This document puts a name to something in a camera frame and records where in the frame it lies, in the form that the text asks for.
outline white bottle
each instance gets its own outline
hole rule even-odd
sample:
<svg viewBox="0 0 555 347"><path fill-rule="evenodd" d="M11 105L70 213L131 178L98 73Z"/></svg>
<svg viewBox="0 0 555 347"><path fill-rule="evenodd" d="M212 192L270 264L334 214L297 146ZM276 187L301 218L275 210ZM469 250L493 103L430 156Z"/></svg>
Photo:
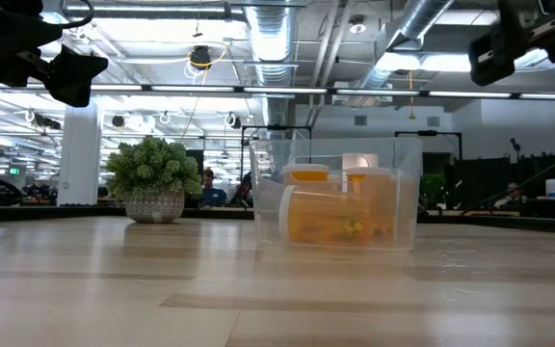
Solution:
<svg viewBox="0 0 555 347"><path fill-rule="evenodd" d="M550 178L545 181L545 196L548 199L555 199L555 178Z"/></svg>

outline light wood surface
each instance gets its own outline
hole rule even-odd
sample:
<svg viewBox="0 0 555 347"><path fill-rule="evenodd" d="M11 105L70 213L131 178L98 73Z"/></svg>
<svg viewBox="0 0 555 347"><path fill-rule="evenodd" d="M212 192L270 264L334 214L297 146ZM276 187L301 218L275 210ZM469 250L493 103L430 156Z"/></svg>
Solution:
<svg viewBox="0 0 555 347"><path fill-rule="evenodd" d="M555 346L555 234L419 226L411 254L253 222L0 224L0 347Z"/></svg>

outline white wall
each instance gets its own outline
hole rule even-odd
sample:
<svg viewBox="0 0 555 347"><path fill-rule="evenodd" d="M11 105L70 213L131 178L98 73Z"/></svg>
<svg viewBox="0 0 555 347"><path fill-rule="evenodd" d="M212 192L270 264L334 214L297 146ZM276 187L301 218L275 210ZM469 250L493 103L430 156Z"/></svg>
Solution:
<svg viewBox="0 0 555 347"><path fill-rule="evenodd" d="M297 106L297 125L304 125L308 108ZM410 108L395 110L393 107L373 107L353 109L347 106L325 106L313 129L314 139L372 138L393 137L395 131L418 131L433 129L436 131L453 131L452 114L445 113L442 107L414 107L415 120L410 120ZM356 126L354 116L367 116L367 126ZM427 117L440 119L440 127L430 128ZM442 136L420 138L423 151L454 153L457 156L455 137L446 139Z"/></svg>
<svg viewBox="0 0 555 347"><path fill-rule="evenodd" d="M475 100L454 114L453 125L463 134L466 159L508 153L515 161L511 138L523 155L555 154L555 101Z"/></svg>

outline man in blue shirt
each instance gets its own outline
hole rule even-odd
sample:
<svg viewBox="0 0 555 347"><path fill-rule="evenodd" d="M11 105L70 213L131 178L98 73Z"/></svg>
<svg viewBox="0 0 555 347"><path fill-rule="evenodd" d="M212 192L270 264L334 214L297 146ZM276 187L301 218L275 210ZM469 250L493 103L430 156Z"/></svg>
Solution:
<svg viewBox="0 0 555 347"><path fill-rule="evenodd" d="M205 206L224 206L226 204L226 192L222 189L213 188L213 171L206 169L202 172L202 197Z"/></svg>

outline silver air duct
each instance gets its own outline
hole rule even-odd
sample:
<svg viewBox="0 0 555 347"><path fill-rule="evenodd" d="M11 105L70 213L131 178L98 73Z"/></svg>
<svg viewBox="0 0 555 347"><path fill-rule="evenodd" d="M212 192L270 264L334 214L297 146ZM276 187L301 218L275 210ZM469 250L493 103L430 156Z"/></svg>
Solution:
<svg viewBox="0 0 555 347"><path fill-rule="evenodd" d="M250 43L257 61L275 63L290 61L295 9L276 7L247 7ZM292 86L292 67L256 66L256 78L261 86ZM287 125L288 99L263 98L263 119L267 125Z"/></svg>
<svg viewBox="0 0 555 347"><path fill-rule="evenodd" d="M386 41L384 49L380 49L382 53L387 47L396 43L397 40L419 40L432 28L434 23L447 10L454 0L409 0L402 15L398 26L398 35ZM363 89L379 89L381 88L392 71L383 70L378 64L367 73L358 87Z"/></svg>
<svg viewBox="0 0 555 347"><path fill-rule="evenodd" d="M453 0L409 0L398 30L407 39L421 39L451 4Z"/></svg>

